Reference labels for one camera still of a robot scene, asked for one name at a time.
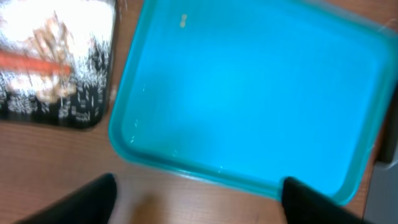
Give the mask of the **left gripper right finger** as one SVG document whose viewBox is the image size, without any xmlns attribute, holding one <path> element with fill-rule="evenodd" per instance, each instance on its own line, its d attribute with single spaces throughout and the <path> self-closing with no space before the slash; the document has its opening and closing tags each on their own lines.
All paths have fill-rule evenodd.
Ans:
<svg viewBox="0 0 398 224">
<path fill-rule="evenodd" d="M 293 177 L 284 180 L 281 204 L 288 224 L 370 224 Z"/>
</svg>

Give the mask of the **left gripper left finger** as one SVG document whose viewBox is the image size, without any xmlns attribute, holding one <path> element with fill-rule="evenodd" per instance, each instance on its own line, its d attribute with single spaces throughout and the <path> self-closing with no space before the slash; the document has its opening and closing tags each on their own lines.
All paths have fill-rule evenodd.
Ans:
<svg viewBox="0 0 398 224">
<path fill-rule="evenodd" d="M 117 198 L 113 174 L 103 174 L 17 224 L 107 224 Z"/>
</svg>

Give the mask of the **orange carrot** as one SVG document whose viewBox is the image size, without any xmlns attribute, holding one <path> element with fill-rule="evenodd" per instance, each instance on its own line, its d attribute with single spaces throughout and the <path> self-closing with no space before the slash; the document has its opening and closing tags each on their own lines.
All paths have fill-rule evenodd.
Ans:
<svg viewBox="0 0 398 224">
<path fill-rule="evenodd" d="M 68 77 L 72 68 L 57 62 L 1 51 L 1 70 L 13 72 L 37 72 L 42 76 L 60 75 Z"/>
</svg>

